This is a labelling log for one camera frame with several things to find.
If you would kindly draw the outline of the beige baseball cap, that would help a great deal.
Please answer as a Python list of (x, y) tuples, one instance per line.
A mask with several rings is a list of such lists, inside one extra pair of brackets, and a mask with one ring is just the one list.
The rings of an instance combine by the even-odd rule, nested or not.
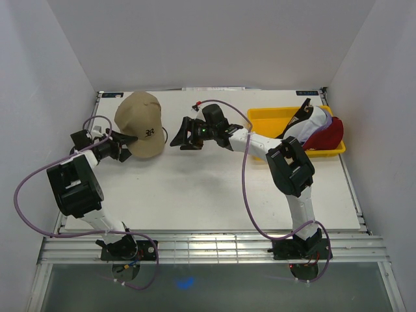
[(147, 92), (133, 92), (118, 106), (115, 124), (124, 135), (138, 140), (127, 145), (136, 158), (149, 159), (163, 152), (165, 145), (158, 99)]

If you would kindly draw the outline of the black and white cap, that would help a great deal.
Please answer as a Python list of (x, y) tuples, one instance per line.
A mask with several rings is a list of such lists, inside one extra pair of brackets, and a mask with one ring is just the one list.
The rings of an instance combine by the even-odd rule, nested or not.
[(324, 109), (314, 106), (311, 104), (311, 99), (307, 98), (302, 106), (296, 111), (294, 116), (290, 119), (289, 123), (286, 125), (282, 134), (278, 135), (278, 139), (287, 139), (288, 137), (294, 137), (302, 144), (301, 133), (302, 129), (307, 125), (308, 119), (313, 113), (323, 113)]

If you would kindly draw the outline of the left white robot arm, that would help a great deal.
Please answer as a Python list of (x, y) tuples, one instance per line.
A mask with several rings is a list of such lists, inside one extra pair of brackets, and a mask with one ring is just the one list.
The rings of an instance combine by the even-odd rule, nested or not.
[(92, 138), (87, 130), (71, 134), (73, 150), (77, 153), (67, 161), (46, 170), (55, 201), (64, 216), (72, 216), (102, 230), (102, 239), (96, 244), (111, 256), (132, 259), (137, 256), (138, 244), (128, 227), (113, 218), (103, 207), (103, 191), (93, 169), (106, 157), (121, 163), (131, 152), (124, 148), (138, 140), (135, 136), (110, 132)]

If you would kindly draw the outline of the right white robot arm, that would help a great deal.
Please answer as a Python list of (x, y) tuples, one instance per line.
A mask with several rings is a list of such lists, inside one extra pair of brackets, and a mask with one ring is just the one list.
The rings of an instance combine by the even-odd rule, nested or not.
[(273, 182), (289, 204), (292, 231), (283, 237), (262, 236), (272, 243), (275, 259), (304, 259), (329, 255), (326, 232), (316, 221), (311, 201), (315, 169), (297, 139), (268, 138), (257, 135), (239, 124), (229, 123), (217, 104), (203, 108), (202, 118), (184, 117), (171, 147), (200, 150), (204, 142), (215, 141), (221, 148), (242, 152), (245, 157), (264, 160)]

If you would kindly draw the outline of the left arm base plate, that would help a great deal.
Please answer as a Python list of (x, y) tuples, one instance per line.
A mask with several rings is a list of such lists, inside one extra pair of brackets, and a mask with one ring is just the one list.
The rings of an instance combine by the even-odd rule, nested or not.
[(106, 249), (101, 250), (100, 259), (102, 261), (155, 261), (155, 248), (148, 240), (136, 240), (137, 253), (134, 257), (121, 257), (111, 255)]

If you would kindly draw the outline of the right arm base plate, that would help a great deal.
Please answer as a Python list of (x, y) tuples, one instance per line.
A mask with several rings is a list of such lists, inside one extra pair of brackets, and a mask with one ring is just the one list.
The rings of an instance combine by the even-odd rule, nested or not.
[(317, 242), (306, 242), (303, 240), (285, 239), (275, 240), (272, 242), (271, 249), (268, 252), (273, 253), (275, 260), (300, 260), (300, 259), (330, 259), (333, 257), (328, 248), (328, 240), (320, 239)]

